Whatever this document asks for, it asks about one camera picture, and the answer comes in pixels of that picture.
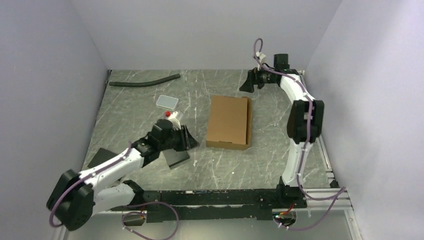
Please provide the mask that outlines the brown cardboard paper box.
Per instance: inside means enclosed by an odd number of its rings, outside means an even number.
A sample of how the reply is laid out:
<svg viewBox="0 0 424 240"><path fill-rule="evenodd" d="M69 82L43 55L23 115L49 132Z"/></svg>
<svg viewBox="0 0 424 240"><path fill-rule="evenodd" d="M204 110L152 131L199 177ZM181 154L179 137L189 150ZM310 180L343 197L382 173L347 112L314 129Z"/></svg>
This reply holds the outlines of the brown cardboard paper box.
<svg viewBox="0 0 424 240"><path fill-rule="evenodd" d="M247 96L213 95L205 145L244 151L251 146L253 101Z"/></svg>

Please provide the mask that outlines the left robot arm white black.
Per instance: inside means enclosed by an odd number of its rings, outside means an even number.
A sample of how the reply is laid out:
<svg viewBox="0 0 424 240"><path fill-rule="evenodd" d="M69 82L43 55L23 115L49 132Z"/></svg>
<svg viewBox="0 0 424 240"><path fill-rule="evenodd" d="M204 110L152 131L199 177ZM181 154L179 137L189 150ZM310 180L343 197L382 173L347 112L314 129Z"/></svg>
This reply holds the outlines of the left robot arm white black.
<svg viewBox="0 0 424 240"><path fill-rule="evenodd" d="M93 215L115 207L139 209L145 204L145 191L134 181L113 183L140 170L168 150L187 153L199 146L186 125L177 120L159 119L145 136L111 159L86 170L64 172L57 181L46 207L53 228L69 231L82 227Z"/></svg>

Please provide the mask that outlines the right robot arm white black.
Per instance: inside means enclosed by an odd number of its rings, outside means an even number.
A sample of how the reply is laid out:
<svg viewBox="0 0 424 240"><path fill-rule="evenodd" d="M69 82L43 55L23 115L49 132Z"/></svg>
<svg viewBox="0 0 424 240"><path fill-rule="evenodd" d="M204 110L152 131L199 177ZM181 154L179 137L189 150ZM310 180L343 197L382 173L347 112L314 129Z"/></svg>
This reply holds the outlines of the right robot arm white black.
<svg viewBox="0 0 424 240"><path fill-rule="evenodd" d="M301 190L301 176L309 151L322 133L325 104L308 92L301 74L290 67L287 54L275 54L272 67L265 62L266 55L262 52L256 52L253 58L257 61L257 67L248 71L246 81L239 90L253 93L266 84L277 84L291 102L286 124L290 140L289 155L275 194L276 203L287 208L305 197Z"/></svg>

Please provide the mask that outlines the black rectangular box centre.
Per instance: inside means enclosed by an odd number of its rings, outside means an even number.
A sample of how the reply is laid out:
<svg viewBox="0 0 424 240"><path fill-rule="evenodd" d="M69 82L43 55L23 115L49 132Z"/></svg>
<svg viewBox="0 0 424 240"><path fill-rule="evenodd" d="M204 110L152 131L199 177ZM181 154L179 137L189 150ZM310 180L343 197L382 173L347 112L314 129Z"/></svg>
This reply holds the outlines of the black rectangular box centre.
<svg viewBox="0 0 424 240"><path fill-rule="evenodd" d="M187 151L176 151L174 149L163 151L163 155L170 169L174 169L181 165L184 161L190 159L190 155Z"/></svg>

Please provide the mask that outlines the black flat box left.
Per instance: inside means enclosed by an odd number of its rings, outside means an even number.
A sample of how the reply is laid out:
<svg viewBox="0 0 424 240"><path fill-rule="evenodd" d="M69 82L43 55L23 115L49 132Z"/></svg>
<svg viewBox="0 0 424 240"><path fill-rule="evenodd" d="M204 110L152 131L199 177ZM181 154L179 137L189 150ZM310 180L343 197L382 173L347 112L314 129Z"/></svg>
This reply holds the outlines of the black flat box left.
<svg viewBox="0 0 424 240"><path fill-rule="evenodd" d="M105 148L100 148L96 154L93 156L91 161L88 163L87 167L89 169L97 167L100 164L103 164L107 162L108 160L116 157L118 154L115 152L112 152L110 150L107 150Z"/></svg>

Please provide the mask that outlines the black foam tube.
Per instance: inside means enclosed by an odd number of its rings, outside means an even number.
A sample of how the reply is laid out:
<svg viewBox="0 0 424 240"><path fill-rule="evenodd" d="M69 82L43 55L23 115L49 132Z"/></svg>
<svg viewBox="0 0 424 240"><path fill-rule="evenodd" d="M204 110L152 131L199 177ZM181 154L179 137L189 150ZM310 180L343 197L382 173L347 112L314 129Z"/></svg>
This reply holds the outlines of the black foam tube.
<svg viewBox="0 0 424 240"><path fill-rule="evenodd" d="M124 88L146 88L146 87L152 87L152 86L157 86L160 84L164 84L176 79L179 79L181 77L181 75L178 74L173 74L164 78L160 78L157 80L153 80L153 81L147 81L147 82L117 82L117 81L110 81L108 83L109 86L111 87L124 87Z"/></svg>

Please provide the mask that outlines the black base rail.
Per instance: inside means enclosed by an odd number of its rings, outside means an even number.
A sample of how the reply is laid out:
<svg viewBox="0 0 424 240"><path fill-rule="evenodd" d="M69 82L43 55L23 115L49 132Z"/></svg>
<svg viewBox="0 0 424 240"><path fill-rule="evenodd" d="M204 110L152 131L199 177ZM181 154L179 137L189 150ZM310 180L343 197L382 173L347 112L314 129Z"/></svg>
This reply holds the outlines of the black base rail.
<svg viewBox="0 0 424 240"><path fill-rule="evenodd" d="M171 205L175 211L159 204L146 206L148 223L180 220L246 219L271 220L277 212L289 207L307 206L303 197L295 198L279 187L276 189L221 189L221 190L147 190L143 199L127 206L117 206L113 211L140 210L141 203L158 201Z"/></svg>

